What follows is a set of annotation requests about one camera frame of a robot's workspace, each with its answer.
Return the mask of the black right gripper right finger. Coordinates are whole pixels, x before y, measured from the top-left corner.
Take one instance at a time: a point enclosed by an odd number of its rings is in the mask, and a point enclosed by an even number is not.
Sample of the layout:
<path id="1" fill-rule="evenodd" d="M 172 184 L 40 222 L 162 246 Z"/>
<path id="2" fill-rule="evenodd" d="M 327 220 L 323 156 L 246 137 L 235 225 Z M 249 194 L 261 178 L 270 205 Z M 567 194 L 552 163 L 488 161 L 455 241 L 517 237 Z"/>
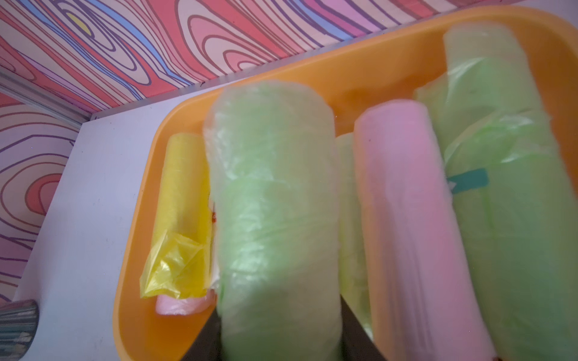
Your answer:
<path id="1" fill-rule="evenodd" d="M 341 297 L 341 316 L 343 321 L 341 351 L 344 361 L 386 361 L 369 335 L 361 326 L 357 317 Z"/>

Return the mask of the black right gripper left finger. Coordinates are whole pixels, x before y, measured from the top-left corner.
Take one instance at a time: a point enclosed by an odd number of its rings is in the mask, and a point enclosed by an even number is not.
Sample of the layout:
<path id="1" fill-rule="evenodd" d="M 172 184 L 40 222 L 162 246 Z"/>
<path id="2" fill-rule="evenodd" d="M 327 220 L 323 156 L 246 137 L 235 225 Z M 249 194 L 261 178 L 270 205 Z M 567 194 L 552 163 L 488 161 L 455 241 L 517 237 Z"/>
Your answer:
<path id="1" fill-rule="evenodd" d="M 214 310 L 181 361 L 221 360 L 221 318 Z"/>

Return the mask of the pink labelled trash bag roll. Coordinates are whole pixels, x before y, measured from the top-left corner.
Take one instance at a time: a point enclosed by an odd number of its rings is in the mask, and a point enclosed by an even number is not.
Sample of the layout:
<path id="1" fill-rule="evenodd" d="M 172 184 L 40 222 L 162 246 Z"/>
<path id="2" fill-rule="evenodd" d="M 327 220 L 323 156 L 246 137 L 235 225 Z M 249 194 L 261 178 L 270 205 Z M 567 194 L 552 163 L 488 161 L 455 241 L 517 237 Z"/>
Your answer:
<path id="1" fill-rule="evenodd" d="M 200 298 L 174 299 L 170 296 L 157 297 L 155 311 L 164 316 L 188 316 L 199 314 L 215 303 L 215 292 L 209 292 Z"/>

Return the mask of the light green trash bag roll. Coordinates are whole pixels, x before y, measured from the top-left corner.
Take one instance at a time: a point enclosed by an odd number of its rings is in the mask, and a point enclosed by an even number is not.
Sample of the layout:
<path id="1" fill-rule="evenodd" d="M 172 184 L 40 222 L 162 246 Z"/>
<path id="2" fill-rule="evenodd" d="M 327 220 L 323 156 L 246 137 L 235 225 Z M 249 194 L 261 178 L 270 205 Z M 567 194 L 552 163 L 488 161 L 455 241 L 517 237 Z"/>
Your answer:
<path id="1" fill-rule="evenodd" d="M 353 141 L 352 133 L 337 137 L 340 157 L 340 293 L 364 331 L 373 338 Z"/>

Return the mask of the yellow roll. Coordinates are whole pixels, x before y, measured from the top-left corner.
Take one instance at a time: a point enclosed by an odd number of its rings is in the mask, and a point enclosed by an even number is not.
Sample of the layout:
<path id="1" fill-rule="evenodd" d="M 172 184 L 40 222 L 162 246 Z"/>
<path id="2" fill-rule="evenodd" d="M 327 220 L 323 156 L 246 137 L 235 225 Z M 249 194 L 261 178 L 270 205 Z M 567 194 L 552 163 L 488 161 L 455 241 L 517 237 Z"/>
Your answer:
<path id="1" fill-rule="evenodd" d="M 160 179 L 151 250 L 139 280 L 140 296 L 201 298 L 212 261 L 209 167 L 203 137 L 173 135 Z"/>

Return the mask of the large green trash bag roll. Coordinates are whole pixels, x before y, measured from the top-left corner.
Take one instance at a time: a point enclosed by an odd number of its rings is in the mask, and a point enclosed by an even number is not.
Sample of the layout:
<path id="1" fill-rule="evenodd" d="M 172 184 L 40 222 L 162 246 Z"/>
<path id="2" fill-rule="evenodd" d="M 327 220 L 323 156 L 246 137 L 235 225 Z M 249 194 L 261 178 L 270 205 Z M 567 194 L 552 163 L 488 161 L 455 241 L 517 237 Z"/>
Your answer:
<path id="1" fill-rule="evenodd" d="M 443 155 L 477 301 L 499 358 L 577 358 L 577 199 L 528 59 L 499 23 L 443 36 L 416 90 Z"/>

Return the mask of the yellow plastic storage box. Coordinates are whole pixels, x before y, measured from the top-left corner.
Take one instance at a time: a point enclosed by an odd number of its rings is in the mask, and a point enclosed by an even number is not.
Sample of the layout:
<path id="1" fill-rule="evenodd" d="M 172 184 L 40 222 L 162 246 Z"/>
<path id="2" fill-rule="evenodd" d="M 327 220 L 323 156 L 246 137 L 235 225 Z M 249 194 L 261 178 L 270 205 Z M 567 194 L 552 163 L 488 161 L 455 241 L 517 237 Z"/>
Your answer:
<path id="1" fill-rule="evenodd" d="M 251 77 L 292 81 L 321 95 L 336 113 L 338 133 L 350 132 L 372 105 L 403 99 L 446 69 L 443 34 L 458 23 L 496 22 L 522 45 L 572 179 L 577 177 L 577 27 L 553 14 L 522 6 L 482 6 L 431 18 Z M 148 155 L 114 301 L 113 333 L 122 360 L 179 360 L 210 311 L 162 317 L 153 299 L 139 295 L 169 138 L 199 133 L 219 90 L 177 105 L 159 126 Z"/>

